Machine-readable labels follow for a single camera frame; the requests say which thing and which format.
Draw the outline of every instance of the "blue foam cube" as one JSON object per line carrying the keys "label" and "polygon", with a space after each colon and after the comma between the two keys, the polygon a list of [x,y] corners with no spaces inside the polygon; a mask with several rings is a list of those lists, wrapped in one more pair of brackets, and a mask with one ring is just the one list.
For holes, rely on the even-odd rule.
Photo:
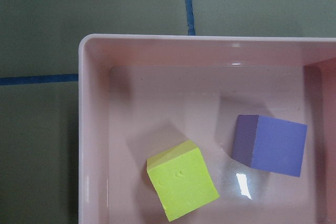
{"label": "blue foam cube", "polygon": [[251,168],[300,177],[307,126],[239,115],[232,158]]}

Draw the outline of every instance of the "pink plastic container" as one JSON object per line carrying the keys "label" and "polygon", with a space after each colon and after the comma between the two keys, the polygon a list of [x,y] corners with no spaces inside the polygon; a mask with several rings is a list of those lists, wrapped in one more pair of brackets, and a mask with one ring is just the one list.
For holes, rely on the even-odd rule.
{"label": "pink plastic container", "polygon": [[[188,138],[221,198],[175,223],[336,223],[335,100],[334,38],[89,35],[79,223],[168,223],[145,163]],[[300,178],[230,158],[239,114],[308,125]]]}

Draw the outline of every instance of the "green floor tile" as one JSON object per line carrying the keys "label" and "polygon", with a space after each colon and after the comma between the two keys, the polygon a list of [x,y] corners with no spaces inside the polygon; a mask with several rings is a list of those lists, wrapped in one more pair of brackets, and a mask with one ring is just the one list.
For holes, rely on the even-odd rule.
{"label": "green floor tile", "polygon": [[0,87],[0,223],[78,223],[78,83]]}
{"label": "green floor tile", "polygon": [[336,37],[336,0],[193,0],[197,35]]}
{"label": "green floor tile", "polygon": [[77,73],[91,33],[187,33],[184,0],[1,0],[0,18],[0,78]]}

